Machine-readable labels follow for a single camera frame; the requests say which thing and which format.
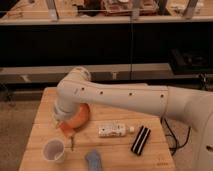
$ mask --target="cable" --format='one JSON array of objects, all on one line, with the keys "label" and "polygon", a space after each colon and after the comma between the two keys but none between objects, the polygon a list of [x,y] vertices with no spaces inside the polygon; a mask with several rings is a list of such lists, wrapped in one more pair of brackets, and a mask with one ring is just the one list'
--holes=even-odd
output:
[{"label": "cable", "polygon": [[184,141],[184,143],[182,145],[180,145],[180,141],[177,139],[176,135],[174,134],[173,130],[171,129],[168,121],[164,118],[163,121],[165,122],[170,134],[167,134],[166,136],[170,136],[173,138],[174,142],[175,142],[175,145],[174,147],[170,147],[169,149],[172,151],[172,155],[174,155],[177,150],[179,150],[180,148],[183,148],[189,141],[189,136],[190,136],[190,133],[191,133],[191,127],[188,127],[188,131],[187,131],[187,136],[186,136],[186,139]]}]

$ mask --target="white bottle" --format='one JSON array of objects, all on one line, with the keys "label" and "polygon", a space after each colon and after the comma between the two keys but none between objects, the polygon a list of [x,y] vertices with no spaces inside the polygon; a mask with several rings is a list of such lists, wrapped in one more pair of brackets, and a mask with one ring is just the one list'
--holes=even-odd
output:
[{"label": "white bottle", "polygon": [[134,127],[126,126],[124,123],[108,122],[99,125],[99,137],[123,137],[127,133],[133,133]]}]

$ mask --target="black object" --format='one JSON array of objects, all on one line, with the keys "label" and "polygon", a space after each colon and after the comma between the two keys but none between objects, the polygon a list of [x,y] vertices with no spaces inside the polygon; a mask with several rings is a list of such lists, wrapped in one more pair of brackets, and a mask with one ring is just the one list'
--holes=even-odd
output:
[{"label": "black object", "polygon": [[170,65],[175,74],[213,73],[210,50],[171,51]]},{"label": "black object", "polygon": [[3,17],[19,0],[0,0],[0,18]]},{"label": "black object", "polygon": [[141,152],[146,144],[146,141],[150,135],[151,130],[144,126],[141,127],[140,131],[137,134],[137,137],[131,147],[131,151],[136,155],[141,155]]}]

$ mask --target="white item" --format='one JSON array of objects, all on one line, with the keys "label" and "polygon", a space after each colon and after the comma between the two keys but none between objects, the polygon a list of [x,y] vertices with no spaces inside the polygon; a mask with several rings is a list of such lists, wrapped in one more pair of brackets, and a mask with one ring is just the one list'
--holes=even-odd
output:
[{"label": "white item", "polygon": [[65,160],[64,143],[60,139],[48,141],[43,148],[43,156],[49,162],[62,163]]},{"label": "white item", "polygon": [[130,129],[124,123],[108,122],[99,125],[99,137],[123,137],[127,132],[134,132],[134,127]]},{"label": "white item", "polygon": [[121,3],[128,3],[129,2],[129,0],[118,0],[119,2],[121,2]]},{"label": "white item", "polygon": [[79,103],[101,103],[172,118],[198,132],[191,170],[213,170],[212,92],[169,86],[104,85],[92,83],[89,78],[85,68],[77,67],[60,81],[54,110],[59,119],[72,117]]}]

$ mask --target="black cable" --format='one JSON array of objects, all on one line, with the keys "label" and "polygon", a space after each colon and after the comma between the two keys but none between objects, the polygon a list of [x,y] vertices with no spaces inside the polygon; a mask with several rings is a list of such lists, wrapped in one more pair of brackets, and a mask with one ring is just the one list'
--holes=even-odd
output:
[{"label": "black cable", "polygon": [[172,151],[172,156],[173,156],[173,155],[175,155],[175,153],[176,153],[176,151],[177,151],[177,149],[178,149],[179,141],[178,141],[176,135],[174,134],[174,132],[172,131],[172,129],[170,128],[170,126],[169,126],[167,120],[166,120],[165,118],[164,118],[163,120],[164,120],[164,122],[165,122],[167,128],[169,129],[169,132],[171,133],[171,135],[167,135],[167,136],[173,137],[173,139],[174,139],[174,141],[175,141],[175,147],[170,147],[170,148],[169,148],[169,149]]}]

